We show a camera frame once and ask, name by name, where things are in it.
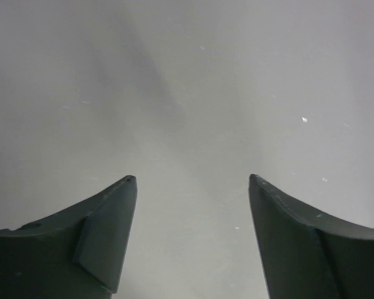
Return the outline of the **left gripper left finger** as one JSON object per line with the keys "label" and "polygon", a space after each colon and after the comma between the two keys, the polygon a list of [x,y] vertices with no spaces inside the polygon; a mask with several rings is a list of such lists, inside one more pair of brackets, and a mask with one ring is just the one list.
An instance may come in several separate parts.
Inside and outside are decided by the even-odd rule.
{"label": "left gripper left finger", "polygon": [[0,298],[111,298],[118,292],[137,203],[126,176],[16,230],[0,230]]}

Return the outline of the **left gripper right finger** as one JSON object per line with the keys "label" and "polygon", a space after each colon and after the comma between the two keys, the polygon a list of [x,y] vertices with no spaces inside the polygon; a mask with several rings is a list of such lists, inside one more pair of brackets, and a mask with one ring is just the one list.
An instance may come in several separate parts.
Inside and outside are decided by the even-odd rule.
{"label": "left gripper right finger", "polygon": [[374,228],[331,216],[256,174],[249,202],[269,298],[374,298]]}

